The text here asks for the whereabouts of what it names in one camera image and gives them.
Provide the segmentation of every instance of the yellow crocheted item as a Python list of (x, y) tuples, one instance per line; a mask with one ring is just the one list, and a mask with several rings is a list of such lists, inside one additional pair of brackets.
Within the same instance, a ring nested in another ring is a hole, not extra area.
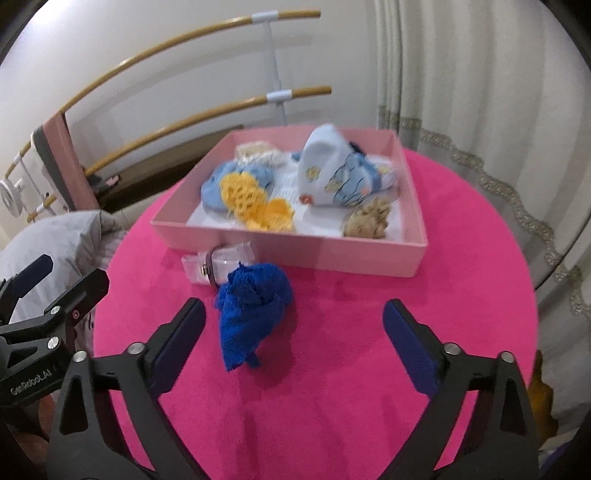
[(258, 182), (255, 177), (245, 171), (242, 173), (229, 173), (220, 181), (220, 194), (224, 204), (230, 211), (236, 208), (239, 197), (243, 199), (243, 195), (253, 191), (253, 189), (260, 189)]
[(257, 209), (246, 221), (246, 227), (249, 230), (291, 232), (294, 229), (293, 216), (290, 204), (282, 198), (275, 198)]
[(247, 172), (229, 173), (220, 181), (220, 193), (228, 210), (249, 230), (291, 232), (294, 211), (284, 199), (267, 202), (267, 194)]

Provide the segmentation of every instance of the curtain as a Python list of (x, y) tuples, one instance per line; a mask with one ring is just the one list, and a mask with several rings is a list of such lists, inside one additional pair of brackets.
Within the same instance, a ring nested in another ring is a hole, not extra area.
[(591, 406), (589, 69), (538, 0), (374, 1), (378, 126), (511, 228), (537, 291), (552, 415), (569, 431)]

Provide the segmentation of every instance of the pink box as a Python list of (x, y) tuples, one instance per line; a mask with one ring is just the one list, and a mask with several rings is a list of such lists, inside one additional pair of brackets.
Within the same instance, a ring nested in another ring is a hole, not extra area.
[(220, 163), (234, 158), (237, 145), (267, 140), (281, 150), (298, 151), (314, 129), (299, 125), (229, 133), (184, 178), (158, 211), (152, 226), (168, 246), (187, 252), (251, 241), (262, 262), (390, 277), (414, 276), (427, 248), (427, 234), (404, 152), (398, 137), (390, 130), (340, 129), (347, 140), (356, 142), (366, 153), (390, 157), (396, 166), (400, 174), (402, 242), (186, 225), (201, 201), (201, 185)]

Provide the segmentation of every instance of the clear plastic packaging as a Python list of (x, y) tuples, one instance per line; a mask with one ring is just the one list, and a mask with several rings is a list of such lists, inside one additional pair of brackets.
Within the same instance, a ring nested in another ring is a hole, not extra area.
[[(207, 252), (185, 255), (181, 261), (189, 282), (202, 285), (211, 283), (207, 274)], [(228, 281), (228, 274), (236, 270), (239, 264), (254, 263), (256, 258), (250, 242), (216, 248), (212, 252), (213, 278), (217, 285), (221, 285)]]

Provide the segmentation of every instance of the pink tablecloth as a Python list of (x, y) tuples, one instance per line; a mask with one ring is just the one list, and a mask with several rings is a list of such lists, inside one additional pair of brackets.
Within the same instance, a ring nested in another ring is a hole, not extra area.
[[(147, 340), (190, 296), (207, 325), (161, 404), (213, 480), (375, 479), (419, 419), (416, 393), (382, 329), (398, 297), (444, 342), (468, 353), (510, 350), (526, 381), (534, 360), (537, 309), (527, 265), (509, 229), (466, 182), (407, 151), (430, 245), (411, 279), (286, 268), (295, 293), (283, 323), (257, 352), (262, 367), (226, 373), (209, 287), (186, 280), (179, 252), (150, 227), (167, 195), (139, 219), (117, 250), (111, 289), (99, 305), (95, 352)], [(473, 397), (466, 403), (470, 406)], [(145, 453), (121, 404), (132, 453)], [(453, 459), (467, 411), (441, 459)]]

